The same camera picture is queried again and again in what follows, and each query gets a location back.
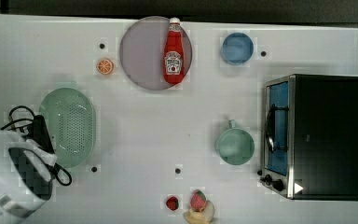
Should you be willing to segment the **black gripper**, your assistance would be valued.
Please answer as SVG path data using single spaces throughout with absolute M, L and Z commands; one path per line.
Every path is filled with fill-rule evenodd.
M 54 154 L 54 149 L 51 144 L 50 136 L 48 133 L 47 124 L 42 115 L 34 117 L 32 128 L 32 139 L 42 147 L 47 153 Z

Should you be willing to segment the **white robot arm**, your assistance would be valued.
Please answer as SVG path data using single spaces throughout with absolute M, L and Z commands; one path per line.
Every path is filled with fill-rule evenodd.
M 56 162 L 42 116 L 0 130 L 0 224 L 21 224 L 51 198 Z

